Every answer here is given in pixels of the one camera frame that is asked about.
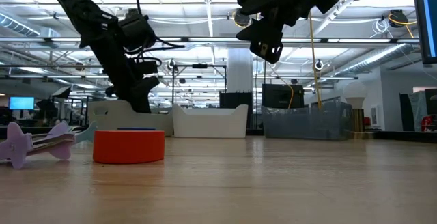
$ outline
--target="clear plastic bin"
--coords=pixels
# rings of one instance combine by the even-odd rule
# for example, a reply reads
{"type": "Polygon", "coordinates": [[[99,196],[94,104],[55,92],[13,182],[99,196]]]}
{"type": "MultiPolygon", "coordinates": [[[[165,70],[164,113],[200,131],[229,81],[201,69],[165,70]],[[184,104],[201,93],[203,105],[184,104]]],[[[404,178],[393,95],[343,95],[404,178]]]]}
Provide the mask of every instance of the clear plastic bin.
{"type": "Polygon", "coordinates": [[[352,106],[334,101],[320,110],[262,107],[262,119],[267,138],[346,140],[352,129],[352,106]]]}

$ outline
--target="yellow object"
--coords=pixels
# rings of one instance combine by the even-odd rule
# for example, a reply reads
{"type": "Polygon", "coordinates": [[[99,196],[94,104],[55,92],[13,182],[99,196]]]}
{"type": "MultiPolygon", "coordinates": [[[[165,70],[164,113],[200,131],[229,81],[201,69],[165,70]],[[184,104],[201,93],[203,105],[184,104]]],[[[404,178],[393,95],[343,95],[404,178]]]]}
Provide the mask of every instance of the yellow object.
{"type": "Polygon", "coordinates": [[[233,22],[235,23],[235,25],[237,25],[237,26],[240,27],[240,28],[245,29],[246,27],[243,27],[243,26],[238,25],[238,23],[235,21],[235,14],[236,14],[235,12],[232,13],[232,20],[233,20],[233,22]]]}
{"type": "Polygon", "coordinates": [[[407,28],[408,33],[410,33],[411,38],[414,38],[414,35],[412,34],[410,27],[408,25],[405,25],[405,27],[407,28]]]}
{"type": "Polygon", "coordinates": [[[413,25],[413,24],[416,24],[416,23],[417,23],[417,21],[415,21],[415,22],[410,22],[410,23],[398,22],[398,21],[396,21],[396,20],[391,19],[391,16],[392,16],[392,15],[393,15],[393,14],[390,14],[390,15],[389,15],[389,20],[392,21],[392,22],[394,22],[394,23],[400,24],[400,25],[413,25]]]}
{"type": "Polygon", "coordinates": [[[313,50],[313,72],[314,72],[314,81],[315,81],[315,91],[317,92],[318,106],[319,106],[319,109],[321,109],[322,108],[322,99],[320,98],[319,82],[318,82],[318,78],[317,78],[317,72],[315,71],[313,16],[311,15],[311,11],[309,12],[309,28],[311,31],[311,49],[313,50]]]}
{"type": "Polygon", "coordinates": [[[294,98],[294,89],[293,87],[288,84],[286,81],[284,81],[279,75],[278,73],[276,73],[276,71],[274,71],[274,68],[270,65],[270,67],[272,68],[274,74],[280,78],[281,81],[283,81],[291,90],[292,90],[292,98],[290,98],[290,103],[288,104],[288,108],[290,109],[292,107],[292,102],[293,102],[293,98],[294,98]]]}
{"type": "Polygon", "coordinates": [[[406,28],[407,28],[407,30],[408,30],[408,33],[410,33],[410,36],[411,36],[411,38],[414,38],[414,35],[412,34],[412,32],[411,32],[411,29],[410,29],[410,27],[409,27],[409,25],[413,25],[413,24],[416,24],[417,23],[417,21],[414,21],[414,22],[410,22],[410,23],[403,23],[403,22],[398,22],[398,21],[396,21],[396,20],[393,20],[392,18],[391,18],[391,16],[392,16],[393,14],[390,14],[389,15],[389,20],[390,21],[392,21],[392,22],[394,22],[394,23],[397,23],[397,24],[399,24],[399,25],[405,25],[406,26],[406,28]]]}

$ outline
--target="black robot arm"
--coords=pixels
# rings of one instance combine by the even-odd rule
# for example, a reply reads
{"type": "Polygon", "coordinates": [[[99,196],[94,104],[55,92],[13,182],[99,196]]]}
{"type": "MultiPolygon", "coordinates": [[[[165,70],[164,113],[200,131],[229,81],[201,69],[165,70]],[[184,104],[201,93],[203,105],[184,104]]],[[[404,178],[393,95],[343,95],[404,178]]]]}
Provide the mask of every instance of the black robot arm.
{"type": "Polygon", "coordinates": [[[144,78],[144,74],[157,73],[158,65],[155,61],[139,63],[126,56],[126,53],[140,53],[155,44],[156,36],[147,22],[148,17],[131,12],[119,22],[116,16],[102,11],[92,0],[58,2],[81,35],[80,47],[91,47],[119,99],[128,101],[136,112],[150,113],[148,94],[159,80],[144,78]]]}
{"type": "Polygon", "coordinates": [[[251,42],[251,51],[266,61],[279,61],[284,25],[293,27],[299,18],[306,18],[314,6],[327,13],[339,0],[238,0],[244,15],[260,13],[261,20],[243,29],[237,38],[251,42]]]}

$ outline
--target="white bin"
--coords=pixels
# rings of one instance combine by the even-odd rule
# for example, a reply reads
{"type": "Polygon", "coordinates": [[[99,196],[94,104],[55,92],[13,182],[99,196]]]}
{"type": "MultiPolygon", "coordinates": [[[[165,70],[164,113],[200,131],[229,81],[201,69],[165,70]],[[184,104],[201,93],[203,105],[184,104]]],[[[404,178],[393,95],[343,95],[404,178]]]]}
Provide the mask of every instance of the white bin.
{"type": "Polygon", "coordinates": [[[175,105],[175,137],[245,138],[247,110],[247,105],[240,105],[237,109],[183,109],[175,105]]]}
{"type": "Polygon", "coordinates": [[[135,112],[124,100],[90,102],[89,123],[97,122],[98,130],[117,130],[119,128],[155,128],[173,135],[173,114],[158,115],[135,112]]]}

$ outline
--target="orange cylinder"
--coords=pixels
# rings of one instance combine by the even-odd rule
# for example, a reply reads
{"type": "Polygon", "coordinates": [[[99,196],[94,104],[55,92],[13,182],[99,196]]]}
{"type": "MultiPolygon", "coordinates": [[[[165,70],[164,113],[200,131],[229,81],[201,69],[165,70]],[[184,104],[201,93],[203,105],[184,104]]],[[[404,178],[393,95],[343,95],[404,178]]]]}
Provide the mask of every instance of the orange cylinder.
{"type": "Polygon", "coordinates": [[[93,159],[97,163],[148,163],[164,159],[164,131],[98,130],[93,159]]]}

